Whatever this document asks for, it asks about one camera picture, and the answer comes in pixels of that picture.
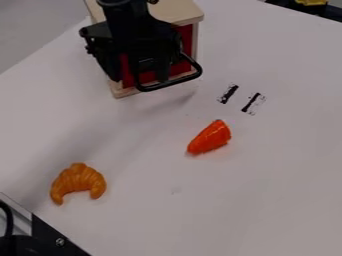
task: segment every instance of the toy croissant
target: toy croissant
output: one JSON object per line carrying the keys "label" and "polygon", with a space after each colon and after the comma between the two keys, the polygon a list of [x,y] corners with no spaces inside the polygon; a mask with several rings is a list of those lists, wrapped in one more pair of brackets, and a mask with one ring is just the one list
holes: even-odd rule
{"label": "toy croissant", "polygon": [[229,127],[222,120],[216,120],[190,142],[187,151],[192,155],[206,153],[226,145],[231,138]]}
{"label": "toy croissant", "polygon": [[52,183],[50,196],[52,201],[62,205],[63,196],[68,193],[90,190],[90,197],[98,199],[106,188],[107,184],[101,173],[84,163],[76,163],[62,171]]}

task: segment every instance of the gray floor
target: gray floor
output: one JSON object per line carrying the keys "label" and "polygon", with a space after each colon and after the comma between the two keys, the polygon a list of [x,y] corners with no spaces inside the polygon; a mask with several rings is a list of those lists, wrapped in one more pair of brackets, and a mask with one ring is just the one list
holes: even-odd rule
{"label": "gray floor", "polygon": [[342,0],[329,0],[329,4],[342,8]]}
{"label": "gray floor", "polygon": [[82,0],[0,0],[0,73],[86,15]]}

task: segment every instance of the orange carrot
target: orange carrot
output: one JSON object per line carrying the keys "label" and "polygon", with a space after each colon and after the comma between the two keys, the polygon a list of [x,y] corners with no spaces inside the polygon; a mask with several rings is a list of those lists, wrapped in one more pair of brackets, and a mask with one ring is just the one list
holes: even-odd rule
{"label": "orange carrot", "polygon": [[216,120],[193,139],[188,153],[198,155],[220,148],[231,139],[231,132],[222,120]]}

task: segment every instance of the screw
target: screw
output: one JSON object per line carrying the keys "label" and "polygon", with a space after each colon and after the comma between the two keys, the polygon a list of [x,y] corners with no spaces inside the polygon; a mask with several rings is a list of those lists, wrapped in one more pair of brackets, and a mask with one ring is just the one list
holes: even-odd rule
{"label": "screw", "polygon": [[147,0],[150,4],[157,4],[159,0]]}
{"label": "screw", "polygon": [[65,245],[65,240],[63,238],[58,238],[56,240],[56,246],[57,247],[63,247]]}

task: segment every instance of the white table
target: white table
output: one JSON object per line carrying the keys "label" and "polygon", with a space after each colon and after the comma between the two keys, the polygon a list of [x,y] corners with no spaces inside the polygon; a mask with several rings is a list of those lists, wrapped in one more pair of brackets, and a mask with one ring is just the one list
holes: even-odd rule
{"label": "white table", "polygon": [[[114,100],[77,36],[86,23],[1,75],[1,190],[93,255],[338,255],[342,25],[252,0],[200,4],[205,74],[192,83]],[[240,88],[219,104],[229,83]],[[266,103],[242,113],[255,92]],[[185,156],[216,118],[229,146]],[[109,190],[54,206],[50,183],[75,161]]]}

